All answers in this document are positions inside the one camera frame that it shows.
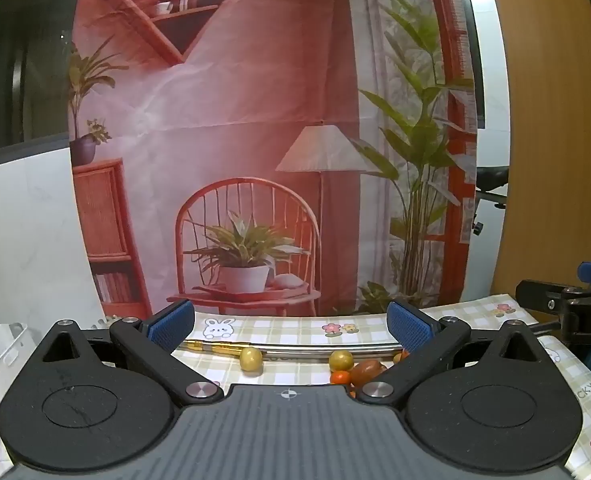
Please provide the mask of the large red apple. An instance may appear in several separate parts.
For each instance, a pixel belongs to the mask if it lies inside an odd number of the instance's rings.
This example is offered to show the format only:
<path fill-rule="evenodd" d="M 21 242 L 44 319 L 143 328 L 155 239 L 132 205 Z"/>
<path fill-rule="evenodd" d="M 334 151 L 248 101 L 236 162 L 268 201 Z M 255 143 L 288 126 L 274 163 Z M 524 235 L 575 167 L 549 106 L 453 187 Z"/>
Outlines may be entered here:
<path fill-rule="evenodd" d="M 386 369 L 387 367 L 378 360 L 361 361 L 350 370 L 351 385 L 355 389 L 363 388 Z"/>

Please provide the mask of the orange mandarin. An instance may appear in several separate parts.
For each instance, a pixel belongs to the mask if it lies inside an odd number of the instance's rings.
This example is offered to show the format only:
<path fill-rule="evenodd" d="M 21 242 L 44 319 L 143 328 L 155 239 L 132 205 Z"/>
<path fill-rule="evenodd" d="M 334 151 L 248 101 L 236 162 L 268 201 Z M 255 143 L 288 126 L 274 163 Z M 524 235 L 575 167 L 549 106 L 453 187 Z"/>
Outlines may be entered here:
<path fill-rule="evenodd" d="M 351 373 L 348 370 L 335 370 L 330 375 L 330 384 L 331 385 L 350 385 Z"/>

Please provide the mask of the yellow-green plum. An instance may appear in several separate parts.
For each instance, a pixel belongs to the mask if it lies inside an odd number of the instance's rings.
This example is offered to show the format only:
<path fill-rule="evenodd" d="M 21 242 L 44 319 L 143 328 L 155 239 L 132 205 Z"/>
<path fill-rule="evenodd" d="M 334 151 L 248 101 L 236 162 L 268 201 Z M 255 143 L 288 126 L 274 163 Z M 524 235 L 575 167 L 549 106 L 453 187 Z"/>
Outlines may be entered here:
<path fill-rule="evenodd" d="M 239 356 L 240 368 L 246 374 L 260 373 L 264 365 L 264 357 L 262 351 L 253 348 L 243 348 Z"/>
<path fill-rule="evenodd" d="M 330 354 L 328 363 L 332 372 L 345 372 L 354 366 L 354 358 L 350 351 L 335 350 Z"/>

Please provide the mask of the telescopic metal pole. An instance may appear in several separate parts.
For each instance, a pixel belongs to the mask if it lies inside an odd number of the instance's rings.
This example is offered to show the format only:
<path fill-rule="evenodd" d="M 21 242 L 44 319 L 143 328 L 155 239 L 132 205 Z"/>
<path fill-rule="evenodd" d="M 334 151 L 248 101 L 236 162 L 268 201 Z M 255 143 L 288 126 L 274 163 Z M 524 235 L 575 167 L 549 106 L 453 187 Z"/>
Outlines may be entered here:
<path fill-rule="evenodd" d="M 354 358 L 393 358 L 404 352 L 396 344 L 367 344 L 367 346 L 289 346 L 289 344 L 249 344 L 248 342 L 210 342 L 186 339 L 177 350 L 234 356 L 239 358 L 243 350 L 253 348 L 268 360 L 322 361 L 330 358 L 333 352 L 349 352 Z"/>

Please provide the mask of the checkered bunny tablecloth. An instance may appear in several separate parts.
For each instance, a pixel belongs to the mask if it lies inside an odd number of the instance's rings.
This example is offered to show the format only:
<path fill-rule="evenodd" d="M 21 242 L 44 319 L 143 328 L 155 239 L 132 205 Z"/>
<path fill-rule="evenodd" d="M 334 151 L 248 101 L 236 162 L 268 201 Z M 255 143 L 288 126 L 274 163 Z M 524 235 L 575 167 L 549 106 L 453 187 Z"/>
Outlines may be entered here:
<path fill-rule="evenodd" d="M 535 318 L 508 295 L 497 295 L 425 310 L 432 318 L 455 316 L 471 327 L 470 341 L 455 356 L 456 366 L 469 366 L 486 351 L 501 325 L 516 320 L 527 325 Z M 397 344 L 384 314 L 332 316 L 332 318 L 285 318 L 196 312 L 196 324 L 188 336 L 210 342 L 289 344 L 289 346 L 367 346 Z M 583 412 L 582 431 L 567 461 L 578 479 L 591 479 L 591 370 L 558 338 L 543 335 L 539 343 L 555 363 L 576 396 Z M 227 390 L 233 384 L 324 385 L 331 370 L 322 361 L 265 360 L 258 374 L 242 372 L 231 356 L 177 350 L 177 359 Z"/>

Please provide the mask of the wooden board panel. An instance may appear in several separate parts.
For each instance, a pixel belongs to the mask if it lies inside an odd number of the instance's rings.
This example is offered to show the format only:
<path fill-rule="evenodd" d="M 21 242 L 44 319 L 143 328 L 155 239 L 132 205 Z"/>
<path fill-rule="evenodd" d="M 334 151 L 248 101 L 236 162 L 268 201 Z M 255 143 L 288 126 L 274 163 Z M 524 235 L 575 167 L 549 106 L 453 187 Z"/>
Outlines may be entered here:
<path fill-rule="evenodd" d="M 508 204 L 492 282 L 575 285 L 591 261 L 591 0 L 495 0 L 510 101 Z"/>

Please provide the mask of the white plastic basket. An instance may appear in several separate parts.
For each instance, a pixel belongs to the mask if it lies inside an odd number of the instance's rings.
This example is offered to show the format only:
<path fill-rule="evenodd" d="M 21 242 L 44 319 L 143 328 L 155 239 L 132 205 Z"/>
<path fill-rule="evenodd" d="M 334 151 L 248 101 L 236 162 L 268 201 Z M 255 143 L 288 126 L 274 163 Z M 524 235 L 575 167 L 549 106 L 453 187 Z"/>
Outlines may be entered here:
<path fill-rule="evenodd" d="M 35 348 L 26 324 L 0 324 L 0 403 Z"/>

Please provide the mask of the black exercise bike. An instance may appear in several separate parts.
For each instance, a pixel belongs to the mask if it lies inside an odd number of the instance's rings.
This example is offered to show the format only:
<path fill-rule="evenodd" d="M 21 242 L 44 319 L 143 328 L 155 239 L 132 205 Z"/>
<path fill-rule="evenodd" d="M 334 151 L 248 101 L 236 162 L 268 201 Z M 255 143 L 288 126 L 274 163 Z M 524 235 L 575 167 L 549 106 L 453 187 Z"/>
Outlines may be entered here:
<path fill-rule="evenodd" d="M 477 213 L 481 200 L 486 200 L 500 210 L 506 209 L 507 196 L 497 193 L 499 188 L 508 184 L 508 166 L 485 166 L 478 167 L 475 175 L 475 207 L 473 211 L 472 233 L 480 235 L 483 230 L 483 223 L 478 222 Z"/>

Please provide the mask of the printed room backdrop cloth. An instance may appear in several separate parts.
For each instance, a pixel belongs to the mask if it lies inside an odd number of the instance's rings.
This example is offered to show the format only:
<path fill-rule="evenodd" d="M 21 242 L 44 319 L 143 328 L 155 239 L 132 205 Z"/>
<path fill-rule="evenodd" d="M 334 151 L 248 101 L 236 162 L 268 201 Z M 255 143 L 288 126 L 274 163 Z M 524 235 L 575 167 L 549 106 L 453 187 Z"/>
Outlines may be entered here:
<path fill-rule="evenodd" d="M 73 180 L 105 313 L 379 313 L 465 288 L 470 0 L 78 0 Z"/>

